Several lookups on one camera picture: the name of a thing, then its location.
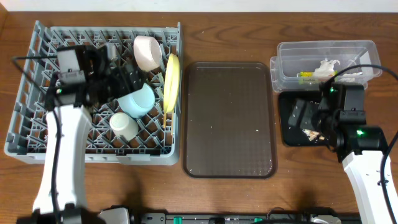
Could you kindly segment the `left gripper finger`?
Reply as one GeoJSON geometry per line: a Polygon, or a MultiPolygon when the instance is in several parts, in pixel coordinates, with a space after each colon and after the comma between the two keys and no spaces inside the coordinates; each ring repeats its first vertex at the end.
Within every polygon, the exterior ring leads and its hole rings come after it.
{"type": "Polygon", "coordinates": [[[131,92],[140,90],[146,82],[146,75],[139,67],[129,65],[129,81],[131,92]]]}
{"type": "Polygon", "coordinates": [[[129,73],[124,67],[113,69],[114,78],[119,84],[119,94],[127,95],[132,92],[132,84],[129,73]]]}

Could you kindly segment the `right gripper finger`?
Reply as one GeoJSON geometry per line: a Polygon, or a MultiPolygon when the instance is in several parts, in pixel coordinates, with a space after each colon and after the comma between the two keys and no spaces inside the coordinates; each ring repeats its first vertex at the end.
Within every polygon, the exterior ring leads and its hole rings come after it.
{"type": "Polygon", "coordinates": [[[318,104],[314,102],[306,102],[302,119],[299,125],[300,129],[317,131],[318,122],[319,122],[318,104]]]}
{"type": "Polygon", "coordinates": [[[290,126],[299,127],[302,122],[303,114],[306,108],[307,102],[302,99],[297,99],[292,107],[288,124],[290,126]]]}

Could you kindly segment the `rice and food scraps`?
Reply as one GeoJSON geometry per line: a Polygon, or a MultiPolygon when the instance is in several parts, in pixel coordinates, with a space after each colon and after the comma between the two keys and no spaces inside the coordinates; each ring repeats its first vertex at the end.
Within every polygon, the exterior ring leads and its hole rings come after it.
{"type": "Polygon", "coordinates": [[[308,137],[309,141],[323,141],[325,140],[325,137],[321,135],[319,132],[312,131],[309,129],[302,129],[304,134],[308,137]]]}

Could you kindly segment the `light blue bowl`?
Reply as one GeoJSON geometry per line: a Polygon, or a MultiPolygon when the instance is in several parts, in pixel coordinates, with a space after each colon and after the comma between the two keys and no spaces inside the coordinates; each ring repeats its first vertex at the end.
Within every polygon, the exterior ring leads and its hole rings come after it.
{"type": "Polygon", "coordinates": [[[154,91],[145,83],[140,90],[118,98],[118,103],[124,113],[132,118],[140,118],[154,107],[154,91]]]}

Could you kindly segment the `green yellow snack wrapper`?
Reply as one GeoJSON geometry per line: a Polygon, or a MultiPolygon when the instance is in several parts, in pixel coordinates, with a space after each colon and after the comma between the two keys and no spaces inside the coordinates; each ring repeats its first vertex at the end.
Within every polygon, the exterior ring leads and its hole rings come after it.
{"type": "Polygon", "coordinates": [[[315,77],[313,75],[313,72],[300,72],[297,74],[297,78],[298,78],[298,83],[300,85],[303,85],[303,84],[312,85],[312,84],[316,84],[316,83],[320,83],[320,82],[325,82],[332,76],[336,75],[337,73],[338,72],[335,70],[334,72],[332,72],[326,76],[315,77]]]}

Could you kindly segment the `yellow plate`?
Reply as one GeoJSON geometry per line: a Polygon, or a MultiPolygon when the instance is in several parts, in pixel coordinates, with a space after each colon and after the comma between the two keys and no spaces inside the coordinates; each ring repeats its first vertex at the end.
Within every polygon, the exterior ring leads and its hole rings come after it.
{"type": "Polygon", "coordinates": [[[180,62],[175,54],[169,55],[164,83],[164,112],[174,111],[180,86],[180,62]]]}

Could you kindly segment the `white tissue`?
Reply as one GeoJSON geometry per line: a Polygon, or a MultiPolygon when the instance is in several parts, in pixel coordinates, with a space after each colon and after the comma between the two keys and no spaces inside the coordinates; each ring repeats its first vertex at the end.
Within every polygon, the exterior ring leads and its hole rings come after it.
{"type": "Polygon", "coordinates": [[[339,60],[322,60],[320,62],[320,67],[316,68],[315,71],[313,72],[313,77],[332,77],[333,75],[336,74],[335,72],[335,64],[340,64],[339,60]]]}

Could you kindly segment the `white cup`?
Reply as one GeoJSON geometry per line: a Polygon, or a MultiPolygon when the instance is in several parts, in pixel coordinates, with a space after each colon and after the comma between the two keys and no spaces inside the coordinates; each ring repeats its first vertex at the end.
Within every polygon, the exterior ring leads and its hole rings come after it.
{"type": "Polygon", "coordinates": [[[109,120],[109,125],[117,137],[130,141],[139,132],[137,122],[126,113],[115,113],[109,120]]]}

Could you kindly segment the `wooden chopstick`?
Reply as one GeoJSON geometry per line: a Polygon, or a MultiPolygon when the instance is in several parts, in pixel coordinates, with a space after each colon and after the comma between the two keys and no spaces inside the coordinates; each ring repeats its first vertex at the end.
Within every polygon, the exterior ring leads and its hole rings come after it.
{"type": "Polygon", "coordinates": [[[168,122],[168,115],[170,115],[170,131],[171,131],[171,134],[173,136],[174,135],[173,134],[173,131],[174,131],[174,112],[172,112],[171,114],[164,113],[163,128],[166,131],[167,122],[168,122]]]}

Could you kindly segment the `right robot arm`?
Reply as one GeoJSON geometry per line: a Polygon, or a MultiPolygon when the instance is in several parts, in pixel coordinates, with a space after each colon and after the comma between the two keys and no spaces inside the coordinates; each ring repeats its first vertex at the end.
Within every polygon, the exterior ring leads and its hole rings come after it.
{"type": "Polygon", "coordinates": [[[284,118],[303,133],[316,132],[337,155],[349,178],[363,223],[397,223],[397,191],[391,172],[392,144],[366,122],[364,87],[323,84],[318,91],[291,91],[284,118]]]}

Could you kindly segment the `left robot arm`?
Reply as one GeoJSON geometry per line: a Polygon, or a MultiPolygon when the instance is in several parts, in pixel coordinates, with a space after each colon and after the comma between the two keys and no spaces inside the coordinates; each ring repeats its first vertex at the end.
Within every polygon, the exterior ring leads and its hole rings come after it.
{"type": "Polygon", "coordinates": [[[32,214],[18,223],[131,223],[125,206],[91,212],[86,202],[85,152],[93,107],[142,88],[144,78],[132,65],[112,66],[113,44],[59,47],[59,70],[44,91],[47,149],[32,214]]]}

